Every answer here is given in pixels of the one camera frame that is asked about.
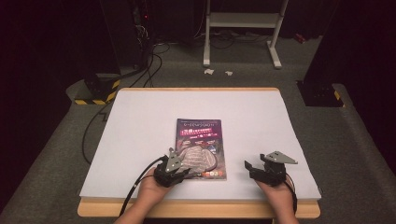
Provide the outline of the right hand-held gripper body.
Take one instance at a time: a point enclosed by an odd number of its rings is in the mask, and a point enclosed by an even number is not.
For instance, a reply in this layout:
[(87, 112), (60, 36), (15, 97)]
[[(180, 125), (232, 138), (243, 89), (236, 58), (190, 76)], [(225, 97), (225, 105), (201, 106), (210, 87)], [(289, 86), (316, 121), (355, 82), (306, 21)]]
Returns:
[(271, 187), (276, 187), (286, 180), (285, 164), (297, 164), (298, 162), (280, 151), (274, 151), (265, 155), (267, 162), (263, 163), (263, 168), (248, 171), (249, 177), (265, 183)]

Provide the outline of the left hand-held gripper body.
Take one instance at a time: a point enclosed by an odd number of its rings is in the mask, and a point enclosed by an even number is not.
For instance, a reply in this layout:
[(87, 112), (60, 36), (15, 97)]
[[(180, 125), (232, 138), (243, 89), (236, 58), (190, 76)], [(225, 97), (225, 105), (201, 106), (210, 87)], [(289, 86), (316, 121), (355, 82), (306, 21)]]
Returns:
[(162, 157), (161, 161), (155, 168), (153, 175), (159, 185), (169, 188), (183, 181), (184, 174), (177, 173), (182, 162), (173, 148), (169, 148), (169, 155)]

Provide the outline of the pale purple striped towel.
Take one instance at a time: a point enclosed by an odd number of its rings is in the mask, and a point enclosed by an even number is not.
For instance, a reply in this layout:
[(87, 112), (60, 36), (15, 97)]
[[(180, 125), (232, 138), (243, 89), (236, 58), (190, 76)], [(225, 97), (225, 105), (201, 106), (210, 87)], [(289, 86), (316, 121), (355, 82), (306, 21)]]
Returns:
[(216, 156), (208, 149), (195, 146), (181, 151), (180, 171), (189, 170), (190, 174), (201, 174), (215, 169), (218, 165)]

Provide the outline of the glossy illustrated magazine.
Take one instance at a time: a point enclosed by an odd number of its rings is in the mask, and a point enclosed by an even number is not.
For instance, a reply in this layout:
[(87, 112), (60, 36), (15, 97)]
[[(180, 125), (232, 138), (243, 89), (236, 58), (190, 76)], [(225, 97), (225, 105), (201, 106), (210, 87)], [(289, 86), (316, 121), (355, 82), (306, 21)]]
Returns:
[(210, 150), (217, 158), (215, 169), (198, 174), (196, 179), (227, 179), (220, 119), (178, 119), (176, 154), (188, 147), (199, 146)]

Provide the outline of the person's left hand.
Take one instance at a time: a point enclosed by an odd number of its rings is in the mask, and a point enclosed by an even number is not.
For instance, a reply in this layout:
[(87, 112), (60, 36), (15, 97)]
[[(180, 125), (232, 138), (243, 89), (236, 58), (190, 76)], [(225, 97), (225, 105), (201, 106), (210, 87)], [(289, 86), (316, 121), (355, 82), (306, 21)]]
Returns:
[(172, 187), (166, 188), (158, 184), (153, 177), (154, 168), (151, 168), (140, 183), (136, 204), (151, 208), (160, 203)]

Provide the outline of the person's right hand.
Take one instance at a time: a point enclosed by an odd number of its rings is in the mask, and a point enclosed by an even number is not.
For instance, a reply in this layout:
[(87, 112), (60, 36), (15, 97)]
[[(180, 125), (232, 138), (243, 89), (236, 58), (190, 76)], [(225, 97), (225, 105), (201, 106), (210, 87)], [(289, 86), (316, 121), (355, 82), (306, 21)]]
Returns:
[(276, 187), (271, 187), (260, 181), (257, 181), (256, 184), (277, 215), (294, 214), (292, 194), (286, 184), (280, 184)]

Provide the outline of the black yellow-striped stand base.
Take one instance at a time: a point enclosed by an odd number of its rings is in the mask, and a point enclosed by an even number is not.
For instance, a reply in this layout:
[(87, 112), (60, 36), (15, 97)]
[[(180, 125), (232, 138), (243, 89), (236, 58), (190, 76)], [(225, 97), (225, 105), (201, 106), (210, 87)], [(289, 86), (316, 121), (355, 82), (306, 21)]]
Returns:
[(114, 74), (94, 74), (83, 80), (74, 97), (77, 105), (106, 105), (116, 96), (120, 78)]
[(297, 87), (306, 106), (344, 107), (339, 92), (332, 84), (315, 84), (298, 81)]

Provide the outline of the white metal stand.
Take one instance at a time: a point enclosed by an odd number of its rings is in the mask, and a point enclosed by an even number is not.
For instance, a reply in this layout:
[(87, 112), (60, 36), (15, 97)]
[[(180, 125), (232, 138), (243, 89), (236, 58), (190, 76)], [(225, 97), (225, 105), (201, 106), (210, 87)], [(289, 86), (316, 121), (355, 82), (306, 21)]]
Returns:
[(231, 28), (262, 28), (273, 29), (272, 39), (267, 41), (267, 48), (275, 69), (281, 69), (282, 64), (276, 51), (276, 41), (285, 17), (289, 0), (282, 0), (277, 13), (233, 13), (212, 12), (211, 0), (206, 0), (205, 9), (205, 45), (203, 52), (203, 66), (210, 66), (210, 29), (213, 27)]

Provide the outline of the dark equipment rack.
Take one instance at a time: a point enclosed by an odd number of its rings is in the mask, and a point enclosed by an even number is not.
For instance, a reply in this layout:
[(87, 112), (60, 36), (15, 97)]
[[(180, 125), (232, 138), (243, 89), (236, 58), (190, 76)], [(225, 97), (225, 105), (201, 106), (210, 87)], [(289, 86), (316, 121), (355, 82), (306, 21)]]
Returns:
[(100, 0), (120, 70), (140, 69), (152, 50), (153, 39), (143, 0)]

